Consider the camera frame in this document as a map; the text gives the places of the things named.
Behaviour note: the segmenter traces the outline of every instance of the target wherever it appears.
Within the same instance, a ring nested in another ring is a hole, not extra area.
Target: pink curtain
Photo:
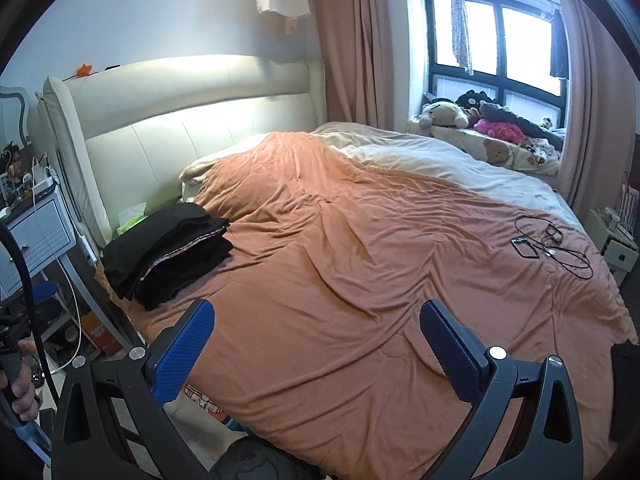
[[[558,189],[580,220],[614,206],[631,168],[636,77],[616,42],[581,0],[560,0],[567,29],[570,92]]]
[[[330,121],[393,125],[391,26],[386,0],[314,0]]]

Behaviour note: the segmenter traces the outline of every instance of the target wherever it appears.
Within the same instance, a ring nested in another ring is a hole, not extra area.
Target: upholstered headboard
[[[180,198],[180,172],[252,135],[311,132],[326,122],[320,60],[175,57],[63,82],[39,99],[39,152],[62,175],[75,216],[104,247],[118,213]]]

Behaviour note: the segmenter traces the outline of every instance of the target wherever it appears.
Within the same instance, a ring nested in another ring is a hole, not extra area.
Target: nightstand
[[[616,284],[620,286],[638,260],[638,245],[622,227],[617,227],[615,231],[608,229],[602,217],[593,209],[589,210],[583,226],[604,257]]]
[[[67,253],[76,245],[76,233],[67,214],[60,188],[53,185],[39,193],[36,196],[35,210],[33,199],[31,202],[27,200],[20,204],[6,222],[18,247],[22,250],[29,274],[34,276],[40,273],[57,258],[75,285],[76,291],[105,329],[123,348],[130,348],[131,342],[116,329],[89,293],[69,260]],[[9,297],[19,290],[21,285],[12,259],[5,248],[0,246],[0,298]]]

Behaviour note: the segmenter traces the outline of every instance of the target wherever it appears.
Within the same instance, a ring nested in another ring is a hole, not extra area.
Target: drawer handle
[[[20,252],[24,254],[25,252],[27,252],[28,249],[29,249],[28,245],[23,245],[22,247],[20,247]]]

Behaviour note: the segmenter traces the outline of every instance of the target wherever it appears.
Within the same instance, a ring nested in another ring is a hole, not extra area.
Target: brown duvet
[[[154,338],[191,298],[210,300],[216,325],[190,383],[276,446],[344,480],[420,478],[468,412],[418,328],[421,304],[439,298],[487,345],[523,360],[560,355],[585,478],[612,454],[610,347],[637,338],[585,234],[550,218],[565,247],[588,255],[590,280],[511,247],[516,216],[539,212],[361,166],[309,134],[271,134],[224,158],[196,201],[232,222],[233,258],[154,312],[119,303]]]

